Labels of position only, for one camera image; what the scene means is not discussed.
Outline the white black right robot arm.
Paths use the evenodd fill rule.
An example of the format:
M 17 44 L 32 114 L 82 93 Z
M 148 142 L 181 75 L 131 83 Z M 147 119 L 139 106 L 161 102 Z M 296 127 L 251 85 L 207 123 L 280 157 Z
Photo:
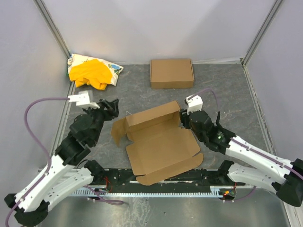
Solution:
M 198 110 L 181 109 L 182 125 L 190 129 L 211 151 L 236 158 L 247 164 L 243 167 L 225 162 L 225 174 L 233 182 L 250 184 L 274 193 L 283 202 L 300 207 L 303 203 L 303 161 L 294 161 L 272 155 L 259 149 L 220 124 L 220 116 L 212 122 L 209 115 Z

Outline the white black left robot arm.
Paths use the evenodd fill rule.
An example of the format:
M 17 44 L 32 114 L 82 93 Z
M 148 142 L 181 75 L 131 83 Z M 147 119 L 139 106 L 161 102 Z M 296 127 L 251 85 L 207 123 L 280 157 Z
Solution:
M 25 227 L 40 224 L 48 213 L 75 190 L 102 182 L 104 168 L 96 161 L 87 161 L 73 176 L 61 178 L 90 153 L 96 146 L 105 121 L 119 116 L 119 100 L 101 99 L 96 107 L 84 108 L 70 125 L 70 131 L 55 153 L 48 155 L 47 165 L 36 178 L 18 193 L 8 194 L 4 201 L 16 221 Z

